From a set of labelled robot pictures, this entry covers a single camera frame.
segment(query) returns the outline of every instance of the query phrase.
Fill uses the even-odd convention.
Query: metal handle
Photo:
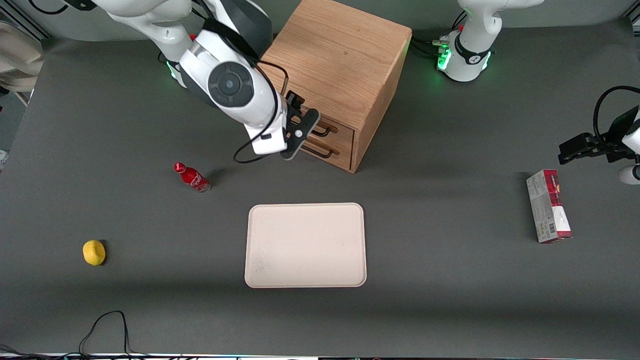
[[[324,130],[324,133],[320,133],[319,131],[316,130],[311,130],[311,133],[313,135],[316,135],[319,138],[324,138],[325,136],[329,135],[329,133],[331,132],[331,128],[327,126],[326,130]]]
[[[308,151],[308,152],[310,152],[310,153],[312,153],[312,154],[314,154],[314,155],[316,155],[316,156],[319,156],[319,157],[321,157],[322,159],[328,159],[328,158],[331,158],[331,155],[333,155],[333,150],[329,150],[329,153],[328,153],[328,154],[323,154],[322,152],[315,151],[315,150],[313,150],[313,149],[311,149],[310,147],[305,146],[305,145],[302,145],[302,149],[305,149],[306,151]]]

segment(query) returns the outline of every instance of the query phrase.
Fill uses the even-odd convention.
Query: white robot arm
[[[462,31],[455,29],[440,37],[442,46],[437,69],[455,81],[472,81],[486,68],[493,41],[502,29],[499,11],[524,9],[544,0],[458,0],[468,19]]]
[[[251,144],[260,158],[280,152],[290,160],[320,120],[313,109],[302,116],[304,99],[289,92],[285,100],[258,67],[271,45],[272,29],[269,17],[252,1],[203,0],[209,19],[194,41],[178,22],[190,13],[191,0],[94,2],[112,19],[153,40],[182,86],[244,124],[251,140],[234,159]]]
[[[600,134],[598,128],[598,114],[602,101],[612,92],[627,90],[640,94],[640,88],[633,86],[614,86],[605,91],[593,112],[593,132],[582,133],[560,144],[558,160],[564,165],[572,160],[607,156],[607,161],[613,163],[618,160],[629,159],[635,165],[627,165],[618,172],[620,181],[625,184],[640,184],[640,106],[636,106],[617,117],[611,123],[609,130]]]
[[[191,12],[191,0],[93,0],[109,16],[145,34],[168,60],[175,79],[184,86],[177,68],[191,39],[178,21]]]

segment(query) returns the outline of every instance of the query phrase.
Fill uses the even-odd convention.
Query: bottle cap
[[[187,169],[187,167],[185,167],[183,163],[175,163],[175,165],[173,166],[173,169],[177,173],[181,174]]]

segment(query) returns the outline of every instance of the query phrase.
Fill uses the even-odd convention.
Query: gray table
[[[151,42],[53,44],[0,176],[0,341],[71,351],[121,309],[143,352],[640,357],[640,187],[604,158],[561,167],[575,237],[540,245],[524,186],[590,131],[604,90],[640,85],[630,24],[507,29],[496,46],[467,84],[409,56],[352,175],[306,154],[234,164],[243,127],[177,86]],[[637,103],[612,95],[603,127]],[[184,186],[175,161],[212,191]],[[252,206],[351,201],[361,288],[245,285]],[[92,238],[107,266],[84,263]],[[121,337],[105,319],[87,349]]]

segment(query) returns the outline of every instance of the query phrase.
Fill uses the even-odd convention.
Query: coca-cola bottle
[[[199,193],[208,192],[211,184],[196,169],[186,167],[183,163],[175,163],[173,169],[180,174],[182,181]]]

